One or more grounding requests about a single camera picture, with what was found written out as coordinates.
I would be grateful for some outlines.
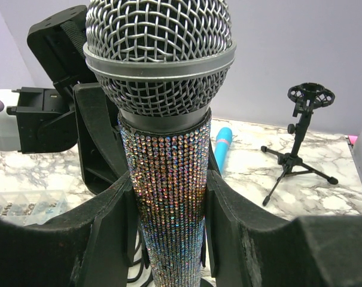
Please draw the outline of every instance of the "microphone handle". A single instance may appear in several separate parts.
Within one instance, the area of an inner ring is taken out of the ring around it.
[[[194,127],[153,134],[118,116],[154,283],[199,287],[211,112]]]

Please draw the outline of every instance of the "black microphone stand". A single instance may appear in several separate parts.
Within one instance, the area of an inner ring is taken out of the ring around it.
[[[293,117],[296,118],[298,114],[301,114],[301,116],[299,122],[296,125],[289,124],[287,127],[287,132],[289,134],[293,135],[295,133],[295,142],[291,152],[282,154],[281,152],[274,151],[266,146],[261,147],[263,152],[269,152],[276,155],[278,157],[278,164],[283,168],[283,172],[280,177],[278,177],[276,184],[270,191],[269,195],[264,199],[263,206],[268,204],[273,192],[285,177],[315,173],[318,176],[326,179],[330,184],[336,185],[339,183],[336,178],[329,177],[323,172],[320,172],[319,170],[305,164],[303,159],[298,156],[299,149],[305,139],[307,129],[310,125],[314,109],[331,105],[335,99],[335,95],[330,90],[325,89],[319,84],[305,83],[300,86],[290,88],[288,91],[288,97],[296,103]],[[302,166],[306,170],[301,172],[293,172],[294,166]]]

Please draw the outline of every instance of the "white wall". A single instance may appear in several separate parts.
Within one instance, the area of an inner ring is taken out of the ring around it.
[[[359,134],[362,128],[362,1],[227,0],[237,59],[213,100],[216,117],[295,123],[291,86],[319,82],[337,98],[311,128]],[[38,86],[50,81],[26,45],[31,25],[88,0],[0,0],[0,11]]]
[[[34,86],[34,81],[0,13],[0,88]]]
[[[29,28],[64,9],[81,4],[87,5],[89,2],[89,0],[0,0],[0,12],[19,46],[36,86],[53,87],[26,43]]]

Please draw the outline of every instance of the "tripod leg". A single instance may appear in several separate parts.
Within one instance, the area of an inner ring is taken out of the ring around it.
[[[264,145],[261,146],[260,150],[263,151],[263,152],[269,152],[271,154],[275,154],[278,157],[284,156],[284,154],[280,153],[279,151],[274,151],[273,149],[270,149],[270,148],[268,148],[268,147],[266,147]]]
[[[339,181],[336,178],[334,178],[332,176],[325,175],[323,172],[320,172],[319,170],[314,169],[313,167],[308,166],[305,163],[302,163],[300,166],[304,167],[305,169],[307,169],[311,173],[315,173],[318,176],[321,176],[322,178],[326,179],[330,184],[336,185],[336,184],[339,183]]]
[[[282,180],[282,178],[284,178],[284,176],[286,175],[287,173],[287,169],[284,169],[283,172],[282,172],[282,175],[278,178],[278,180],[276,181],[274,187],[272,188],[272,190],[270,191],[269,195],[266,196],[266,198],[263,200],[263,203],[262,205],[263,206],[266,206],[268,204],[268,202],[270,201],[271,199],[271,196],[273,194],[273,192],[276,190],[276,187],[278,186],[278,184],[280,183],[280,181]]]
[[[294,175],[307,175],[308,173],[315,173],[312,169],[310,170],[304,170],[302,172],[291,172],[285,175],[285,177],[290,177],[290,176],[294,176]]]

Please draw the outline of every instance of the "marble countertop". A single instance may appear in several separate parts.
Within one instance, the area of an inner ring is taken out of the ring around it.
[[[264,154],[260,147],[289,152],[294,136],[285,127],[213,119],[213,144],[222,127],[230,127],[234,135],[223,178],[239,194],[262,206],[282,168],[274,155]],[[343,135],[308,132],[299,156],[338,178],[339,184],[330,185],[314,174],[284,178],[266,210],[288,220],[300,215],[362,215],[362,184]],[[71,208],[94,196],[82,182],[77,147],[57,154],[0,152],[0,191],[30,190],[65,190]]]

